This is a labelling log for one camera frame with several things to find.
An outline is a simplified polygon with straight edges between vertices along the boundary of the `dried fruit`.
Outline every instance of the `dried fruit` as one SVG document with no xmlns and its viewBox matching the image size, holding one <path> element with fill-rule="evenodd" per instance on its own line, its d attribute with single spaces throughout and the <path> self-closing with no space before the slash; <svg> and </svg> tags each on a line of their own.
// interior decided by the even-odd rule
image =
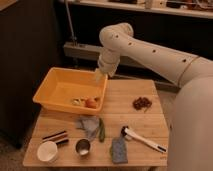
<svg viewBox="0 0 213 171">
<path fill-rule="evenodd" d="M 152 102 L 147 97 L 139 97 L 138 99 L 133 101 L 132 105 L 136 110 L 140 110 L 144 107 L 147 110 L 152 106 Z"/>
</svg>

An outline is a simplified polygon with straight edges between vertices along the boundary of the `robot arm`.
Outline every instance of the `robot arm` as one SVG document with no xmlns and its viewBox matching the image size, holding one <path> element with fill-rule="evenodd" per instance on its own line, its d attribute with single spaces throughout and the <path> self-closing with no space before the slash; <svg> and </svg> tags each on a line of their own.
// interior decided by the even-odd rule
<svg viewBox="0 0 213 171">
<path fill-rule="evenodd" d="M 181 87 L 173 105 L 167 170 L 212 171 L 213 62 L 132 36 L 127 23 L 101 30 L 100 71 L 113 76 L 122 54 Z"/>
<path fill-rule="evenodd" d="M 104 46 L 98 65 L 103 73 L 112 76 L 126 55 L 153 70 L 175 85 L 182 87 L 198 76 L 213 75 L 213 63 L 197 55 L 134 39 L 133 29 L 127 23 L 107 26 L 100 32 Z"/>
</svg>

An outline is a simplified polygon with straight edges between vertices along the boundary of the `green vegetable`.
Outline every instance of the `green vegetable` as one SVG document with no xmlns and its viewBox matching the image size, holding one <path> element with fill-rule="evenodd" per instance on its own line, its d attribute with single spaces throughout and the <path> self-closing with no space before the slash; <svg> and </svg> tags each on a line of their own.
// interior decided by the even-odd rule
<svg viewBox="0 0 213 171">
<path fill-rule="evenodd" d="M 104 122 L 101 118 L 99 118 L 99 142 L 104 142 L 105 139 L 105 126 L 104 126 Z"/>
</svg>

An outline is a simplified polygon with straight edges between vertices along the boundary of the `brown food item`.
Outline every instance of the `brown food item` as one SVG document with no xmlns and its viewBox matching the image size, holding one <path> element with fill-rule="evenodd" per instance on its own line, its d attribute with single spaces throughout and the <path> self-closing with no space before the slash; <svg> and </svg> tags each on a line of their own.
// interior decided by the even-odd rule
<svg viewBox="0 0 213 171">
<path fill-rule="evenodd" d="M 132 105 L 136 110 L 140 110 L 143 107 L 148 109 L 152 106 L 152 102 L 147 97 L 139 97 L 133 101 Z"/>
<path fill-rule="evenodd" d="M 88 98 L 85 100 L 85 107 L 89 107 L 89 108 L 97 108 L 98 103 L 95 99 L 93 98 Z"/>
</svg>

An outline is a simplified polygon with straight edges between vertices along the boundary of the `gray towel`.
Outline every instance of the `gray towel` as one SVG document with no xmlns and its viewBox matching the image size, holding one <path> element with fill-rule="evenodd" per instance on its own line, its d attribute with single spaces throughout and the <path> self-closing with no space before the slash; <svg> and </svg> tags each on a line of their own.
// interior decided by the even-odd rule
<svg viewBox="0 0 213 171">
<path fill-rule="evenodd" d="M 85 130 L 86 138 L 92 141 L 95 139 L 99 130 L 99 117 L 81 115 L 76 120 L 76 128 Z"/>
<path fill-rule="evenodd" d="M 111 148 L 113 163 L 128 163 L 126 144 L 123 137 L 113 138 Z"/>
</svg>

